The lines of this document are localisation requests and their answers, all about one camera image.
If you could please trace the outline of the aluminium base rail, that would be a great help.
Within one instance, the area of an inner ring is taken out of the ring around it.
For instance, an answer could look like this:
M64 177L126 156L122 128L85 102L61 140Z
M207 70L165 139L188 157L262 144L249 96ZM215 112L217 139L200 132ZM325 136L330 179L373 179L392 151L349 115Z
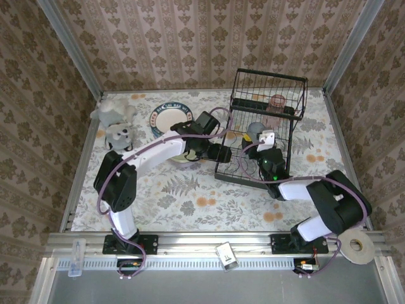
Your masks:
M85 240L85 256L101 257L104 240L110 232L64 232L49 235L45 257L67 256L75 239ZM230 243L234 253L240 257L271 257L271 235L273 232L145 232L157 235L158 258L169 257L215 257L215 248Z

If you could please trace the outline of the small electronics board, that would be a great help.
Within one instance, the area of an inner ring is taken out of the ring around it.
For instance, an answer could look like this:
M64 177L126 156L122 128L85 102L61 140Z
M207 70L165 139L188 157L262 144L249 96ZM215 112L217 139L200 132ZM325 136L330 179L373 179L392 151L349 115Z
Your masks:
M294 271L298 274L312 274L320 269L320 265L315 258L294 259Z
M118 260L116 266L121 271L136 271L142 266L142 261L136 259Z

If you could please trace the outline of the green rimmed lettered plate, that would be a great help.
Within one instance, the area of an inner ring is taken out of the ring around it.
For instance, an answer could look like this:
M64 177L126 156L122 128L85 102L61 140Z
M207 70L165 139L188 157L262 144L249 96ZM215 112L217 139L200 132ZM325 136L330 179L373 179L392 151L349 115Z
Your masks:
M172 125L193 119L191 109L183 103L167 102L153 110L149 117L149 125L155 138L170 130Z

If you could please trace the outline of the white label tag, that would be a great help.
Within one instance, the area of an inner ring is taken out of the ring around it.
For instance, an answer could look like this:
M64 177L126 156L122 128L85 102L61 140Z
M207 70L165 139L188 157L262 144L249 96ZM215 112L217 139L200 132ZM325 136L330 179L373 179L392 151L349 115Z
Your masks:
M239 266L239 262L229 242L220 244L215 248L224 272L229 272Z

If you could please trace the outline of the floral tablecloth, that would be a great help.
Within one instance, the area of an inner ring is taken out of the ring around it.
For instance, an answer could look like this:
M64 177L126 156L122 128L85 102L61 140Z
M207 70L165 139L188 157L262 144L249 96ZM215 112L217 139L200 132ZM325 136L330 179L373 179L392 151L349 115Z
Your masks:
M165 102L188 106L195 117L213 111L224 124L224 108L231 92L173 91L109 93L105 99L127 99L135 106L134 146L153 140L149 125L152 111ZM310 89L304 118L292 138L290 172L293 176L324 175L344 170L323 93ZM278 201L263 189L215 179L216 164L201 160L178 168L170 160L145 173L137 183L132 203L135 223L141 231L287 231L316 214L310 201Z

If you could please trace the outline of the black wire dish rack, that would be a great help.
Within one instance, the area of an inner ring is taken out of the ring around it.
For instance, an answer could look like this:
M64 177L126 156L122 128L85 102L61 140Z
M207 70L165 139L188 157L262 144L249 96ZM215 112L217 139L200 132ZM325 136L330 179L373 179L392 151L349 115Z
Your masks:
M289 173L293 131L304 116L308 80L304 77L240 68L237 70L230 96L230 111L234 119L229 132L222 140L222 144L232 150L232 157L229 163L216 164L216 179L266 189L264 185L252 181L245 175L244 171L258 178L258 166L255 161L248 159L247 155L242 156L240 152L242 136L247 134L249 124L262 123L268 102L275 94L283 95L286 102L283 113L274 114L282 118L278 128L273 130L274 146L281 149Z

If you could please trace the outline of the fluffy grey white plush toy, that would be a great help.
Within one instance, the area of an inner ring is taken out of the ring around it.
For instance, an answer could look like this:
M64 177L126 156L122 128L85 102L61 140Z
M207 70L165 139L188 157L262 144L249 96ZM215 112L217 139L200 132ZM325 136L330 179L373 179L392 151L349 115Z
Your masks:
M136 112L127 99L106 99L97 104L90 118L98 119L105 128L116 124L132 125Z

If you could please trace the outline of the aluminium table side rail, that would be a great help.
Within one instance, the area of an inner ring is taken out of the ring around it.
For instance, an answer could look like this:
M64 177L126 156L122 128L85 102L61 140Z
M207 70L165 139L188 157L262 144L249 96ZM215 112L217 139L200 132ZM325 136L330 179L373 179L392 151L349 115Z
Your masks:
M92 118L90 120L87 135L84 141L82 153L78 162L77 170L73 179L73 183L70 189L70 193L66 202L65 211L59 227L59 232L64 233L70 231L72 228L72 222L75 216L75 211L80 199L80 193L84 184L85 176L89 166L94 141L99 128L99 120Z
M332 103L332 99L330 97L330 94L327 92L326 89L322 89L323 97L324 97L324 102L327 107L327 111L330 117L330 121L333 127L333 131L335 133L335 137L337 140L337 144L339 146L339 151L341 154L342 162L344 164L345 170L346 170L346 175L348 179L357 187L358 190L361 189L358 178L355 173L355 169L352 164L352 160L349 154L349 150L347 148L347 144L344 139L344 135L342 133L342 129L340 127L339 119L337 117L337 114L335 112L335 108Z

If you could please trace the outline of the aluminium frame post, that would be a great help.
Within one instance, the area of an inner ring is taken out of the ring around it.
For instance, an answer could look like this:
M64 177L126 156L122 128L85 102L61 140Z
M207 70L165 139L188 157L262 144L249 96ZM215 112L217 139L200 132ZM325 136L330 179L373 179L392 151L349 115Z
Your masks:
M37 2L80 72L88 89L94 98L98 100L102 96L103 90L56 2L54 0L37 0Z
M365 38L365 35L370 29L384 2L385 0L366 1L346 40L346 43L339 53L337 60L323 85L323 91L325 94L331 95L333 90L337 87L339 80L347 70L347 67L358 50L358 47L360 47L361 42Z

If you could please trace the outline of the clear plastic tube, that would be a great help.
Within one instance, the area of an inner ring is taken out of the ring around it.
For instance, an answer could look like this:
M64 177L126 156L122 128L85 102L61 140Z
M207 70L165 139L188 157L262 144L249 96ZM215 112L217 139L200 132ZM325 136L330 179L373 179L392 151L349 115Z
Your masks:
M86 240L78 238L73 240L72 253L70 257L70 265L68 269L68 277L80 277L84 268Z

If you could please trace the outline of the husky plush toy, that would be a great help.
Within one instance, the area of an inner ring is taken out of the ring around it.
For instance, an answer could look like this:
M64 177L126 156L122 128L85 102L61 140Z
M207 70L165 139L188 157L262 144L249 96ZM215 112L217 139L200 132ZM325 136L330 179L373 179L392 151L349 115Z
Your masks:
M106 129L104 144L107 150L131 151L133 149L133 131L127 123L110 125Z

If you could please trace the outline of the grey blue cup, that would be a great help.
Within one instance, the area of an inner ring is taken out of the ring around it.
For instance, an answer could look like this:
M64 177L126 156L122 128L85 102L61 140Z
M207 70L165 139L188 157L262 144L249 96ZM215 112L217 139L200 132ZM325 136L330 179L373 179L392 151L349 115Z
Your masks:
M247 135L249 136L252 143L258 143L259 137L265 130L265 126L260 122L252 122L247 128Z

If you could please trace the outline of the pink translucent cup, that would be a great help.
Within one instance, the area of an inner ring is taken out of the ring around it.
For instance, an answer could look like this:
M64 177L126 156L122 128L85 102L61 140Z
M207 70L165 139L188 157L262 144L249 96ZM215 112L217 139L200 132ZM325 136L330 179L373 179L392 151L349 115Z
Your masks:
M266 115L263 116L262 119L262 124L268 128L275 130L278 128L280 125L282 118L281 117L276 117L274 114L281 114L284 112L284 106L285 106L285 98L281 94L275 94L273 95L269 102L268 106L266 107Z

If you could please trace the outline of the white tape roll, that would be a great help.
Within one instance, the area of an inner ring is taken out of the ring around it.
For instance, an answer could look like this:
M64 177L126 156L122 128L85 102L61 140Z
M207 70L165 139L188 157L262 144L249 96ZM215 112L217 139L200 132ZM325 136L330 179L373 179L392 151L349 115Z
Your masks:
M351 263L366 265L375 256L375 246L371 238L359 229L349 229L338 236L340 252Z

